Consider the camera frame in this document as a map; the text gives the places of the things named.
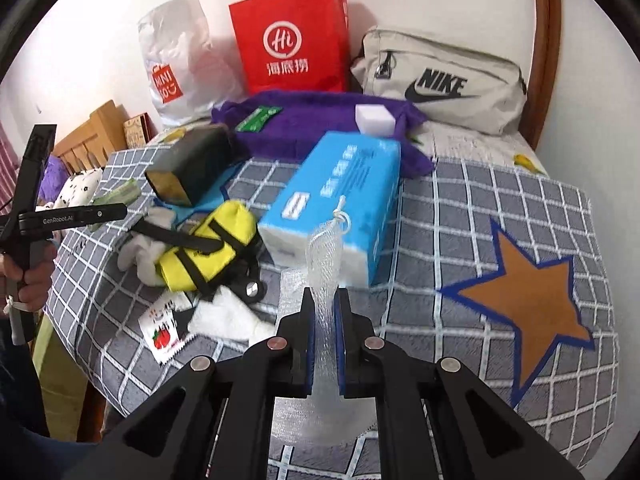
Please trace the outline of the person's left hand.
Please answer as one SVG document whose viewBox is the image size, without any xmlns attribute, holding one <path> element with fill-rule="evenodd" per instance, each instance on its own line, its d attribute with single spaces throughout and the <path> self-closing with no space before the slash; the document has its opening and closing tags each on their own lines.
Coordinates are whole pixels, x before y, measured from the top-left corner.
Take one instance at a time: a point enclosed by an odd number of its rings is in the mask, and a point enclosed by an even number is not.
<svg viewBox="0 0 640 480">
<path fill-rule="evenodd" d="M 47 302 L 52 286 L 54 260 L 58 253 L 51 242 L 43 245 L 42 259 L 39 264 L 24 272 L 10 256 L 1 255 L 1 316 L 6 307 L 6 285 L 9 282 L 23 282 L 18 291 L 17 301 L 24 304 L 24 310 L 37 312 Z"/>
</svg>

